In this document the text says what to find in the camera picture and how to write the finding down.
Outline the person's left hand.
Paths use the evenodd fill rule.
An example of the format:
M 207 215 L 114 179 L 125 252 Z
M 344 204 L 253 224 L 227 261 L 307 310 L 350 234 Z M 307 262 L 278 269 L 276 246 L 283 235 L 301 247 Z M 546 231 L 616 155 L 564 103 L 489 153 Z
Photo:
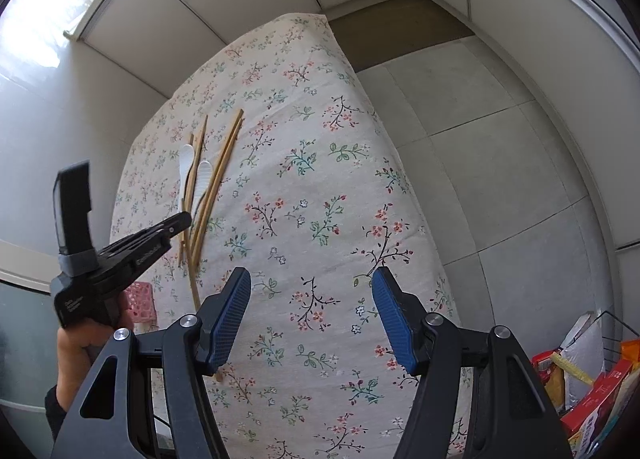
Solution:
M 69 328 L 58 328 L 58 381 L 55 396 L 63 410 L 70 409 L 92 366 L 88 348 L 102 347 L 114 332 L 114 328 L 97 323 L 93 319 L 86 319 Z

